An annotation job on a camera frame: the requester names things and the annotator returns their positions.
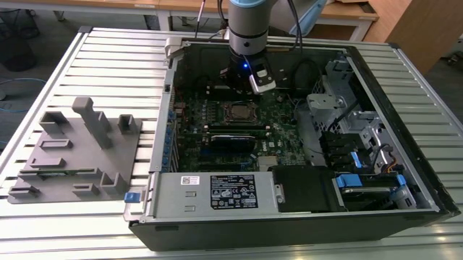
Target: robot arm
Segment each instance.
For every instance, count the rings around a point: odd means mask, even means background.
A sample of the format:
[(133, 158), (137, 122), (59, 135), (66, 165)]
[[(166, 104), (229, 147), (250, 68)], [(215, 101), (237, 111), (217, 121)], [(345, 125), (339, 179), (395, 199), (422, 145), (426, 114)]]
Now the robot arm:
[[(294, 0), (303, 36), (311, 31), (327, 0)], [(253, 92), (277, 88), (271, 68), (265, 58), (269, 26), (297, 35), (297, 23), (289, 0), (230, 0), (230, 47), (234, 73), (249, 77)]]

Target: metal slotted table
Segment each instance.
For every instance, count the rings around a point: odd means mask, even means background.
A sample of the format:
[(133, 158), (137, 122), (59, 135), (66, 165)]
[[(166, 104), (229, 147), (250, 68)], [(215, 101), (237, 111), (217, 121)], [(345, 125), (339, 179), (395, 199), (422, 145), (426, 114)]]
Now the metal slotted table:
[[(81, 32), (0, 157), (0, 259), (460, 259), (463, 254), (463, 215), (429, 227), (409, 229), (373, 242), (282, 246), (218, 251), (151, 252), (123, 219), (123, 201), (13, 205), (7, 202), (42, 128), (45, 111), (71, 109), (77, 96), (90, 96), (109, 118), (133, 114), (143, 119), (133, 186), (145, 186), (155, 138), (165, 45), (185, 32), (94, 28)], [(270, 41), (293, 39), (271, 38)], [(307, 43), (346, 42), (307, 40)], [(463, 127), (401, 49), (387, 44), (353, 43), (370, 66), (407, 128), (463, 210)], [(131, 208), (142, 211), (142, 204)]]

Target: floor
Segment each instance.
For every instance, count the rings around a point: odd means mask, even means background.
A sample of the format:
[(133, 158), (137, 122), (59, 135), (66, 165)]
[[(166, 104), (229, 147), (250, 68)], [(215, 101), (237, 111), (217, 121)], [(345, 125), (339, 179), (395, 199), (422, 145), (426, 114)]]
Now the floor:
[[(35, 77), (47, 80), (59, 60), (71, 44), (73, 38), (83, 25), (95, 27), (147, 29), (145, 17), (142, 15), (113, 15), (87, 14), (82, 12), (66, 12), (66, 21), (58, 22), (51, 11), (37, 11), (37, 23), (41, 29), (41, 36), (31, 39), (30, 45), (38, 56), (38, 65), (21, 73), (10, 72), (0, 66), (0, 80), (3, 78)], [(149, 24), (157, 27), (157, 21), (149, 19)], [(181, 19), (174, 17), (174, 28), (185, 31), (194, 31), (195, 22), (190, 21), (190, 26), (182, 26)], [(210, 19), (207, 24), (202, 23), (201, 32), (215, 33), (221, 25), (221, 20)], [(426, 76), (438, 94), (442, 96), (457, 117), (463, 121), (463, 69), (449, 67), (445, 61), (439, 61)], [(0, 85), (7, 94), (7, 99), (0, 101), (0, 108), (10, 110), (29, 109), (42, 90), (41, 82), (10, 82)], [(0, 111), (0, 151), (5, 148), (26, 113), (9, 113)]]

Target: wooden desk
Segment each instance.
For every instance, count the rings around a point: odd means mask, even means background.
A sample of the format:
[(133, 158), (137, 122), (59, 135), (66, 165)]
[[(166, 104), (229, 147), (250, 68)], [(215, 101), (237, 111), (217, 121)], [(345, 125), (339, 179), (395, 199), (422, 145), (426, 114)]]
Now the wooden desk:
[[(158, 15), (163, 31), (171, 31), (173, 16), (197, 17), (201, 5), (202, 0), (0, 0), (2, 8)], [(227, 16), (229, 1), (225, 1), (223, 10)], [(217, 1), (207, 1), (203, 17), (219, 18)], [(366, 13), (358, 4), (333, 3), (325, 7), (317, 23), (355, 27), (350, 40), (362, 41), (378, 19), (378, 14)]]

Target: white label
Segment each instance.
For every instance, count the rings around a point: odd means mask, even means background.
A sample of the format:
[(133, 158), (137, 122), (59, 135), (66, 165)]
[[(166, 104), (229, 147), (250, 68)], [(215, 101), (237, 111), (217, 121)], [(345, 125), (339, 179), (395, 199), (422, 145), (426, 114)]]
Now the white label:
[(375, 17), (367, 17), (367, 16), (361, 16), (359, 17), (361, 20), (375, 20)]
[(153, 4), (135, 4), (135, 7), (154, 8)]
[(199, 185), (201, 177), (199, 176), (182, 176), (182, 185)]

